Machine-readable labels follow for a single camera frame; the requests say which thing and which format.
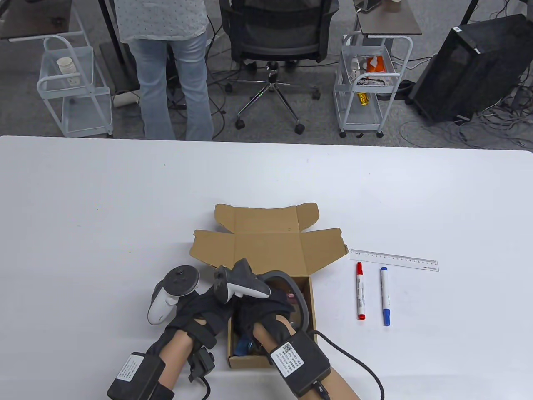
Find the computer tower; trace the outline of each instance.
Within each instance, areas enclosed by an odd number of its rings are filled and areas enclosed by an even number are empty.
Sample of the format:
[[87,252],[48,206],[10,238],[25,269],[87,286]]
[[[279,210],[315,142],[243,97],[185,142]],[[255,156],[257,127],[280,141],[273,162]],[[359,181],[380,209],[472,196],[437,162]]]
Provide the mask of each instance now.
[[509,95],[532,60],[533,23],[524,15],[461,25],[409,99],[431,122],[469,120]]

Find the cardboard box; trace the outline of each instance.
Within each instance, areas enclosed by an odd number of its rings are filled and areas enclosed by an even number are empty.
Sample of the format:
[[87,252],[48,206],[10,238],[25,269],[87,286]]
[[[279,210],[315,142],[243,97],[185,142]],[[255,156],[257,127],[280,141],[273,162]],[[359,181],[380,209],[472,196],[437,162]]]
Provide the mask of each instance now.
[[[302,290],[314,329],[310,275],[348,253],[339,228],[304,232],[318,221],[316,203],[282,209],[249,209],[217,204],[215,220],[229,232],[195,231],[190,255],[214,267],[232,268],[246,258],[255,274],[282,270]],[[232,368],[269,367],[266,357],[233,355],[236,335],[228,326],[228,361]]]

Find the metal cart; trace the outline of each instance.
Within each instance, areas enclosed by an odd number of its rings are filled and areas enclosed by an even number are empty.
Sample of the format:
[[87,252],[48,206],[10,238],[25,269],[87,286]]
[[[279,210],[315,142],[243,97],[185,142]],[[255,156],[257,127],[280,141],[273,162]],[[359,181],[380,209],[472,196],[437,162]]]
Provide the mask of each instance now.
[[[408,36],[367,36],[368,38],[381,39],[379,46],[363,45],[363,34],[353,31],[346,35],[342,49],[341,59],[338,64],[333,98],[337,121],[341,129],[340,137],[346,137],[346,131],[357,131],[362,137],[361,131],[375,131],[377,137],[383,137],[383,125],[385,124],[392,107],[392,101],[398,91],[403,74],[407,68],[407,62],[413,50],[413,41]],[[409,44],[406,56],[401,65],[400,72],[396,72],[389,51],[385,47],[387,39],[403,39]],[[385,72],[364,72],[359,66],[357,74],[353,68],[354,59],[361,63],[364,59],[382,56]],[[363,105],[359,94],[365,94],[368,104]],[[390,94],[385,113],[382,112],[377,94]]]
[[[69,31],[58,35],[43,35],[10,39],[10,42],[23,42],[42,39],[44,54],[41,73],[37,82],[37,92],[47,109],[66,137],[85,137],[107,134],[112,137],[113,124],[111,115],[111,94],[106,85],[102,70],[94,58],[94,50],[89,43],[79,14],[72,5],[72,14],[79,26],[78,31]],[[80,36],[85,45],[73,47],[68,37]],[[50,48],[52,40],[59,41],[64,49]],[[57,60],[70,57],[76,66],[74,74],[62,74]],[[78,79],[79,84],[71,85],[69,79]],[[62,101],[61,115],[58,116],[50,100]]]

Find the jeans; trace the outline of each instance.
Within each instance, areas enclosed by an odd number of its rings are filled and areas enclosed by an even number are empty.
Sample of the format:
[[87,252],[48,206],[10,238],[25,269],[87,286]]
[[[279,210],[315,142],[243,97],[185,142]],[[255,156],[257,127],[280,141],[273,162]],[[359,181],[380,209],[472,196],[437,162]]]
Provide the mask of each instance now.
[[[209,108],[204,59],[205,43],[205,33],[185,41],[170,42],[187,103],[186,140],[213,138],[213,119]],[[144,137],[153,140],[176,140],[167,107],[167,42],[137,39],[129,45],[135,57],[137,78],[141,85],[140,105]]]

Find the desk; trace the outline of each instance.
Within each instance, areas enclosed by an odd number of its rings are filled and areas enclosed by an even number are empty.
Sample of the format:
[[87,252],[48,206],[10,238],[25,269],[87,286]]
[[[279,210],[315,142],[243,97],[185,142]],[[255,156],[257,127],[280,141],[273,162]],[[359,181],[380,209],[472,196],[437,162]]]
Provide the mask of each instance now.
[[45,0],[27,3],[11,0],[0,39],[58,35],[69,31],[72,0]]
[[[318,328],[374,369],[387,399],[530,399],[531,176],[526,151],[1,137],[2,398],[104,400],[163,330],[146,321],[154,285],[200,267],[192,233],[216,228],[216,203],[315,201],[313,229],[341,227],[351,248],[439,262],[390,268],[390,327],[377,265],[365,265],[366,321],[352,260],[313,275]],[[362,400],[379,398],[320,345]],[[292,398],[275,371],[229,371],[224,347],[213,399]],[[204,392],[182,377],[176,398]]]
[[401,2],[383,0],[381,5],[368,13],[358,12],[357,18],[364,35],[416,36],[422,34],[408,0],[401,0]]

